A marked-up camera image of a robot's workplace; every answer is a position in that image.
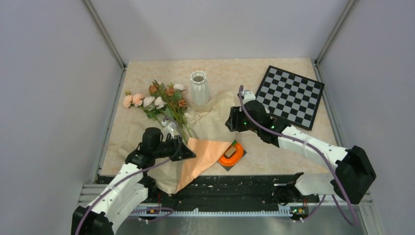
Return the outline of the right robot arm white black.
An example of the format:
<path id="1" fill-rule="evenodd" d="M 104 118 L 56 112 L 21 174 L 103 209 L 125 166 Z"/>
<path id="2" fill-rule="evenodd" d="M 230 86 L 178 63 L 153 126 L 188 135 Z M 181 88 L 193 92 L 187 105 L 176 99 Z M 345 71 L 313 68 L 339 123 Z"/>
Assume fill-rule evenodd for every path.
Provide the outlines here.
<path id="1" fill-rule="evenodd" d="M 356 145 L 344 148 L 318 140 L 285 121 L 272 118 L 256 100 L 231 107 L 225 126 L 231 132 L 252 131 L 263 142 L 296 152 L 328 169 L 328 173 L 300 173 L 287 188 L 287 196 L 294 202 L 311 194 L 327 194 L 358 205 L 376 179 L 363 148 Z"/>

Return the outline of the peach pink flower stem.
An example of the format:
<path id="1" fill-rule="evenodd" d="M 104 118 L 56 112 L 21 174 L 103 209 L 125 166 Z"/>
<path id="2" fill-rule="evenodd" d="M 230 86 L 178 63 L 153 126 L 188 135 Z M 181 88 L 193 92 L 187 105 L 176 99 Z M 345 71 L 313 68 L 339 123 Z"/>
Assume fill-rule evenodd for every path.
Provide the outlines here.
<path id="1" fill-rule="evenodd" d="M 125 97 L 122 99 L 122 106 L 125 109 L 139 108 L 146 113 L 149 119 L 157 121 L 163 127 L 166 126 L 165 121 L 159 118 L 166 109 L 166 102 L 160 96 L 145 96 L 141 93 L 132 94 L 130 91 L 126 91 Z"/>

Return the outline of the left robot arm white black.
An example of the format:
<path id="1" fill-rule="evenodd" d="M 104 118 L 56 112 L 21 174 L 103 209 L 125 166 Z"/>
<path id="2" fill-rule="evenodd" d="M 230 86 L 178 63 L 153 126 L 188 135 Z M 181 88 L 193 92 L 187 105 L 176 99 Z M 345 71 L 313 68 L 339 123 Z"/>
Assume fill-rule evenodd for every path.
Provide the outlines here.
<path id="1" fill-rule="evenodd" d="M 141 142 L 128 154 L 119 173 L 87 206 L 72 215 L 73 235 L 114 235 L 124 220 L 143 201 L 157 196 L 155 179 L 146 172 L 169 161 L 195 158 L 180 135 L 164 136 L 161 129 L 145 129 Z"/>

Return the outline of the orange paper flower bouquet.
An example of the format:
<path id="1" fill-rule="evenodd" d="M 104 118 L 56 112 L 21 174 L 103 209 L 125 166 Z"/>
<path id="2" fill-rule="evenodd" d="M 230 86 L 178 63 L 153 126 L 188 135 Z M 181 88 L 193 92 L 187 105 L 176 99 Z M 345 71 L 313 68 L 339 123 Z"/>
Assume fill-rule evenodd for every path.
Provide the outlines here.
<path id="1" fill-rule="evenodd" d="M 235 106 L 235 95 L 222 93 L 205 105 L 188 108 L 185 117 L 192 136 L 186 145 L 196 157 L 167 162 L 148 171 L 159 189 L 175 194 L 216 164 L 235 140 L 236 133 L 225 126 L 232 106 Z M 111 176 L 119 172 L 127 155 L 141 142 L 147 127 L 160 127 L 160 124 L 150 120 L 143 110 L 125 109 L 118 105 L 101 175 Z"/>

